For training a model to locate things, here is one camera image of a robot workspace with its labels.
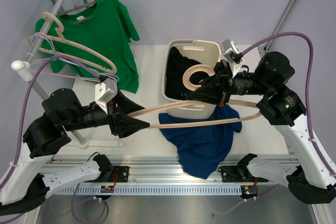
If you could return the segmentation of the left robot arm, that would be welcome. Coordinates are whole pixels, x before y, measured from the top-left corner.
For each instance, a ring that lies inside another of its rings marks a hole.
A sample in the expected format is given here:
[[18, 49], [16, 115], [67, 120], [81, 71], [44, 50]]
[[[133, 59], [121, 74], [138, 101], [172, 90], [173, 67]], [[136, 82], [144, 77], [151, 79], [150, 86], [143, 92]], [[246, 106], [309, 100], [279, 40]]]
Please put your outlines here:
[[102, 109], [98, 103], [81, 105], [71, 89], [58, 89], [42, 102], [44, 114], [34, 120], [23, 133], [17, 163], [10, 167], [9, 179], [1, 179], [1, 215], [29, 212], [42, 205], [60, 190], [83, 182], [106, 182], [113, 166], [104, 154], [74, 168], [54, 174], [41, 174], [40, 169], [53, 155], [71, 142], [68, 131], [107, 125], [111, 134], [128, 137], [149, 123], [129, 116], [142, 110], [121, 92]]

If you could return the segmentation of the beige wooden hanger front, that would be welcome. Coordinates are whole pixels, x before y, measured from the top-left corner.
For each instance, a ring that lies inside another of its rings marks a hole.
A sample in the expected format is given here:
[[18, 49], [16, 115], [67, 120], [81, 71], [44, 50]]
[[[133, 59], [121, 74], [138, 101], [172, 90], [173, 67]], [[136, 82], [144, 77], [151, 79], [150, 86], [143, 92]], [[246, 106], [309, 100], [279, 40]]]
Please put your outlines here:
[[38, 50], [41, 51], [41, 52], [44, 52], [44, 53], [47, 53], [47, 54], [50, 54], [50, 55], [55, 55], [55, 54], [58, 54], [58, 55], [61, 55], [61, 52], [58, 52], [56, 49], [55, 49], [55, 46], [54, 46], [54, 42], [60, 42], [60, 43], [63, 43], [63, 44], [66, 44], [66, 45], [70, 45], [70, 46], [73, 46], [73, 47], [76, 47], [80, 50], [83, 50], [91, 55], [93, 55], [94, 57], [102, 60], [103, 62], [105, 62], [108, 66], [110, 66], [110, 69], [104, 67], [104, 66], [101, 66], [97, 63], [94, 63], [92, 61], [89, 61], [89, 60], [86, 60], [86, 59], [82, 59], [80, 57], [76, 57], [76, 56], [72, 56], [72, 55], [69, 55], [69, 54], [64, 54], [65, 56], [68, 56], [68, 57], [71, 57], [72, 59], [76, 59], [78, 60], [79, 62], [81, 63], [84, 63], [88, 66], [91, 66], [91, 67], [94, 67], [96, 69], [101, 69], [101, 70], [108, 70], [108, 71], [112, 71], [112, 70], [116, 70], [116, 66], [114, 65], [114, 63], [109, 60], [108, 58], [106, 58], [105, 56], [103, 56], [102, 54], [86, 47], [86, 46], [83, 46], [77, 42], [73, 42], [73, 41], [70, 41], [70, 40], [66, 40], [64, 38], [60, 38], [60, 37], [56, 37], [56, 36], [50, 36], [50, 35], [46, 35], [46, 34], [42, 34], [42, 33], [35, 33], [34, 35], [30, 35], [28, 37], [28, 40], [31, 44], [33, 44], [33, 42], [35, 41], [35, 38], [36, 37], [40, 37], [42, 38], [43, 40], [47, 41], [50, 45], [50, 49], [46, 49], [46, 48], [43, 48], [43, 47], [39, 47]]

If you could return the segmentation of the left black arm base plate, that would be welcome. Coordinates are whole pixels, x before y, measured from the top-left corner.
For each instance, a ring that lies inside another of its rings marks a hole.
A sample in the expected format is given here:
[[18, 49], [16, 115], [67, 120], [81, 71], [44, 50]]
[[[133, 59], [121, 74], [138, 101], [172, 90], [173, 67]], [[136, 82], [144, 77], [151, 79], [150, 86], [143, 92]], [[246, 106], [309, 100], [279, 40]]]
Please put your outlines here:
[[129, 179], [129, 166], [114, 166], [107, 182], [113, 183], [116, 178], [116, 183], [127, 183]]

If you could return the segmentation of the beige wooden hanger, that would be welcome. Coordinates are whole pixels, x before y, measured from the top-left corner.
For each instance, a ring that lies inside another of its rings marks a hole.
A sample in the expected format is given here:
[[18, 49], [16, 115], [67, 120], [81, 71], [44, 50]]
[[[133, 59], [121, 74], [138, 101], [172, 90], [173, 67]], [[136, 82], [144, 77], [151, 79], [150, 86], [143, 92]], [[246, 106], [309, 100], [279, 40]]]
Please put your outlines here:
[[108, 59], [107, 57], [103, 56], [102, 54], [100, 54], [100, 53], [98, 53], [98, 52], [96, 52], [96, 51], [94, 51], [94, 50], [92, 50], [92, 49], [90, 49], [90, 48], [88, 48], [88, 47], [86, 47], [82, 44], [79, 44], [77, 42], [66, 39], [63, 36], [63, 32], [64, 32], [65, 28], [64, 28], [63, 24], [61, 23], [61, 21], [55, 15], [53, 15], [49, 12], [42, 12], [41, 16], [45, 21], [49, 20], [49, 21], [55, 22], [57, 24], [57, 27], [55, 28], [57, 36], [48, 35], [48, 37], [51, 41], [60, 42], [60, 43], [63, 43], [63, 44], [70, 45], [70, 46], [73, 46], [75, 48], [81, 49], [81, 50], [95, 56], [96, 58], [99, 58], [100, 60], [104, 61], [106, 64], [108, 64], [110, 66], [110, 69], [106, 68], [104, 66], [98, 65], [97, 63], [94, 63], [94, 62], [91, 62], [89, 60], [85, 60], [85, 59], [82, 59], [82, 58], [79, 58], [79, 57], [76, 57], [76, 56], [72, 56], [72, 55], [68, 55], [68, 54], [66, 54], [66, 56], [74, 58], [74, 59], [80, 61], [81, 63], [87, 64], [87, 65], [92, 66], [94, 68], [100, 69], [103, 72], [107, 72], [107, 73], [110, 73], [110, 74], [116, 74], [117, 73], [117, 67], [110, 59]]
[[92, 61], [89, 61], [89, 60], [86, 60], [86, 59], [82, 59], [80, 57], [76, 57], [76, 56], [72, 56], [72, 55], [69, 55], [69, 54], [64, 54], [65, 56], [68, 56], [68, 57], [71, 57], [72, 59], [76, 59], [78, 60], [79, 62], [81, 63], [84, 63], [88, 66], [91, 66], [91, 67], [94, 67], [96, 69], [101, 69], [101, 70], [108, 70], [108, 71], [112, 71], [112, 70], [116, 70], [116, 66], [114, 65], [114, 63], [109, 60], [108, 58], [106, 58], [105, 56], [103, 56], [102, 54], [86, 47], [86, 46], [83, 46], [77, 42], [73, 42], [73, 41], [70, 41], [70, 40], [66, 40], [64, 38], [60, 38], [60, 37], [56, 37], [56, 36], [50, 36], [50, 35], [46, 35], [46, 34], [42, 34], [42, 33], [35, 33], [34, 35], [30, 35], [28, 37], [28, 40], [31, 44], [33, 44], [33, 42], [35, 41], [35, 38], [36, 37], [40, 37], [42, 38], [43, 40], [47, 41], [50, 45], [50, 49], [46, 49], [46, 48], [43, 48], [43, 47], [39, 47], [38, 50], [41, 51], [41, 52], [44, 52], [44, 53], [47, 53], [47, 54], [50, 54], [50, 55], [55, 55], [55, 54], [58, 54], [58, 55], [61, 55], [61, 52], [58, 52], [56, 49], [55, 49], [55, 46], [54, 46], [54, 42], [60, 42], [60, 43], [63, 43], [63, 44], [66, 44], [66, 45], [70, 45], [70, 46], [73, 46], [73, 47], [76, 47], [80, 50], [83, 50], [91, 55], [93, 55], [94, 57], [102, 60], [103, 62], [105, 62], [108, 66], [110, 66], [110, 69], [104, 67], [104, 66], [101, 66], [97, 63], [94, 63]]
[[[188, 68], [185, 73], [183, 74], [183, 84], [186, 88], [188, 88], [191, 91], [195, 91], [197, 88], [200, 88], [200, 85], [195, 85], [190, 82], [190, 77], [195, 74], [196, 72], [204, 72], [207, 73], [209, 77], [212, 77], [215, 75], [215, 71], [206, 66], [206, 65], [194, 65], [190, 68]], [[147, 109], [142, 109], [139, 111], [131, 112], [128, 114], [128, 116], [134, 118], [137, 116], [149, 114], [156, 111], [163, 111], [167, 109], [173, 109], [178, 108], [181, 106], [187, 106], [187, 105], [195, 105], [200, 104], [198, 101], [180, 101], [180, 102], [172, 102], [164, 105], [154, 106]], [[237, 105], [237, 106], [245, 106], [249, 108], [256, 109], [256, 103], [249, 102], [249, 101], [241, 101], [241, 100], [229, 100], [229, 105]], [[224, 120], [215, 120], [215, 121], [202, 121], [202, 122], [192, 122], [192, 123], [174, 123], [174, 124], [156, 124], [156, 125], [150, 125], [150, 129], [173, 129], [173, 128], [184, 128], [184, 127], [200, 127], [200, 126], [211, 126], [211, 125], [219, 125], [219, 124], [230, 124], [230, 123], [237, 123], [237, 122], [245, 122], [254, 120], [261, 116], [260, 112], [257, 112], [253, 115], [246, 116], [243, 118], [232, 118], [232, 119], [224, 119]]]

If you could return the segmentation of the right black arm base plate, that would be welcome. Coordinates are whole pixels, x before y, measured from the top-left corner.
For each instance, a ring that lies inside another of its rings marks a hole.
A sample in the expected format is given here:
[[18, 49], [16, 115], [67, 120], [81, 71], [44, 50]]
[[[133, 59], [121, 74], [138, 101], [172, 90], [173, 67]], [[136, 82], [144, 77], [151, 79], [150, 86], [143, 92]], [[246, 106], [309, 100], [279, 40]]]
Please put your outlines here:
[[239, 168], [238, 166], [220, 166], [217, 171], [221, 174], [222, 182], [269, 182], [269, 180], [261, 177], [254, 177], [246, 168]]

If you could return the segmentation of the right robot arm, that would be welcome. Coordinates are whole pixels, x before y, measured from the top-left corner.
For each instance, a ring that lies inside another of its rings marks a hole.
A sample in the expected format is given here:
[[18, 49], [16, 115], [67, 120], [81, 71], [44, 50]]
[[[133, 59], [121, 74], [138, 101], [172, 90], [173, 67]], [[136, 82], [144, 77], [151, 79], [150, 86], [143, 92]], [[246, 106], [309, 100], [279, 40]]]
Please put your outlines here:
[[256, 107], [284, 137], [299, 161], [288, 166], [247, 154], [237, 164], [242, 180], [263, 178], [283, 185], [302, 203], [328, 204], [335, 199], [331, 159], [308, 129], [308, 108], [287, 87], [295, 74], [289, 59], [279, 52], [265, 54], [252, 73], [233, 73], [222, 60], [214, 68], [194, 65], [183, 74], [188, 100], [223, 106], [232, 95], [260, 95]]

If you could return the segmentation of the black t shirt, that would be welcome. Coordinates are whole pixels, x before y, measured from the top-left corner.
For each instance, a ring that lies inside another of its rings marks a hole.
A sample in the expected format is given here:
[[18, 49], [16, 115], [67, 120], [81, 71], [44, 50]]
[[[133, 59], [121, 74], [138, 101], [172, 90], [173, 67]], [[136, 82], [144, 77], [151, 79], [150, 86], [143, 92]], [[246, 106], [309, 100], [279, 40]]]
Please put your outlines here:
[[191, 92], [183, 84], [184, 72], [200, 62], [184, 57], [176, 47], [170, 49], [166, 65], [165, 95], [176, 100], [185, 100], [186, 95]]

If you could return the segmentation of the green t shirt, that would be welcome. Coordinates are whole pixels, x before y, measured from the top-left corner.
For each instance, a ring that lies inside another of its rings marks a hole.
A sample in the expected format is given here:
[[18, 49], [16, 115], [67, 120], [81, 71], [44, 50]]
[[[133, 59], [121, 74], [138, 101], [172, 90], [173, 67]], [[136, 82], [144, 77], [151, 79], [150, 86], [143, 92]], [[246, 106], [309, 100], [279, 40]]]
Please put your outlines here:
[[[138, 41], [140, 36], [131, 20], [127, 7], [119, 0], [94, 0], [96, 3], [77, 14], [58, 14], [56, 17], [64, 26], [65, 39], [84, 45], [114, 63], [119, 77], [118, 87], [136, 93], [139, 87], [139, 75], [135, 59], [130, 48], [131, 40]], [[90, 18], [78, 23], [79, 19]], [[98, 57], [72, 45], [53, 41], [54, 48], [61, 54], [68, 54], [93, 62], [106, 69], [109, 64]], [[54, 73], [60, 72], [65, 65], [83, 78], [94, 78], [81, 67], [68, 64], [62, 60], [50, 63]]]

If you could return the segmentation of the navy blue t shirt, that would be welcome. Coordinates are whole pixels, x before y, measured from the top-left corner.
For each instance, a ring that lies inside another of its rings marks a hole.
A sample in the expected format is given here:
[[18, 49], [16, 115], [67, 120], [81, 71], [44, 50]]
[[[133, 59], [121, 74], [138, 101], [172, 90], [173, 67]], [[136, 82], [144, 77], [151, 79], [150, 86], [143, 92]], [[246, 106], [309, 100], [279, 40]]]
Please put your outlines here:
[[179, 163], [185, 173], [208, 179], [230, 152], [234, 134], [242, 123], [200, 127], [161, 129], [163, 136], [177, 148]]

